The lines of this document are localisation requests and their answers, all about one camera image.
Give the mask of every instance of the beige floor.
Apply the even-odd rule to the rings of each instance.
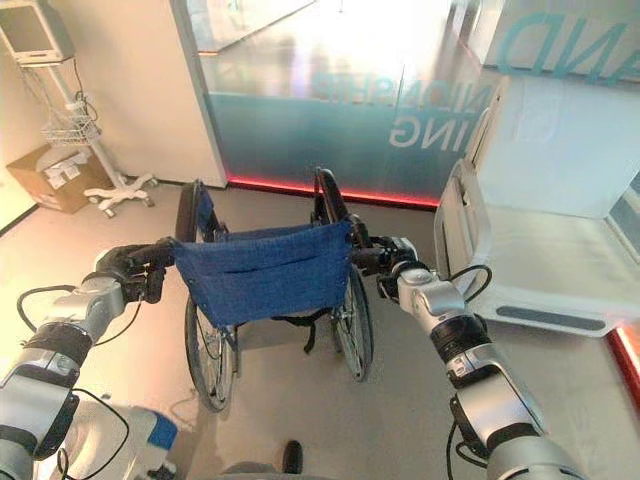
[[[305,198],[230,190],[213,192],[220,217],[234,230],[303,223]],[[128,204],[107,220],[87,207],[74,216],[40,209],[0,238],[0,368],[28,337],[14,303],[28,288],[77,283],[94,257],[118,244],[151,242],[172,233],[178,189],[154,192],[156,207]],[[375,233],[407,235],[432,259],[432,215],[353,206]],[[183,477],[211,478],[240,460],[278,462],[284,442],[305,446],[306,471],[339,479],[445,478],[444,445],[452,393],[442,365],[417,324],[377,298],[367,282],[375,321],[376,360],[370,382],[355,385],[321,328],[311,356],[305,331],[273,322],[247,327],[243,373],[229,411],[213,416],[198,407],[183,347],[186,289],[175,271],[163,301],[143,306],[130,332],[96,349],[81,384],[110,392],[115,402],[158,409],[181,432],[172,458]],[[49,299],[28,304],[38,317]],[[113,330],[128,315],[113,325]],[[491,324],[512,365],[542,404],[554,438],[593,480],[637,478],[637,416],[604,342],[523,327]],[[454,459],[457,479],[485,473]]]

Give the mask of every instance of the wheelchair wheel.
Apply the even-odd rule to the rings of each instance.
[[[364,382],[373,362],[373,328],[364,285],[353,266],[349,270],[344,304],[333,310],[332,323],[353,378]]]
[[[211,325],[192,298],[185,312],[187,363],[202,403],[220,412],[229,403],[233,382],[233,351],[222,332]]]

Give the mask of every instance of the white wall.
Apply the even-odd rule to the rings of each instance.
[[[46,109],[24,87],[18,67],[0,45],[0,228],[30,208],[31,196],[4,168],[43,145],[40,128],[47,121]]]
[[[50,0],[76,48],[102,140],[124,173],[226,185],[170,0]],[[72,90],[71,62],[62,67]]]

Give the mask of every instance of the wire basket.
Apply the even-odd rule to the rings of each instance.
[[[100,129],[88,115],[56,117],[41,132],[54,147],[88,145],[100,136]]]

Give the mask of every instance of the red led light strip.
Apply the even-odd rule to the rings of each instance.
[[[278,192],[313,193],[313,187],[294,182],[275,182],[269,180],[229,176],[229,184],[234,187],[259,188]],[[346,200],[371,201],[390,205],[406,205],[422,208],[435,208],[439,204],[439,199],[422,198],[401,194],[385,194],[366,192],[361,190],[340,189],[342,196]]]
[[[627,332],[624,328],[616,328],[607,335],[609,346],[618,361],[629,393],[636,405],[636,412],[640,414],[640,360]]]

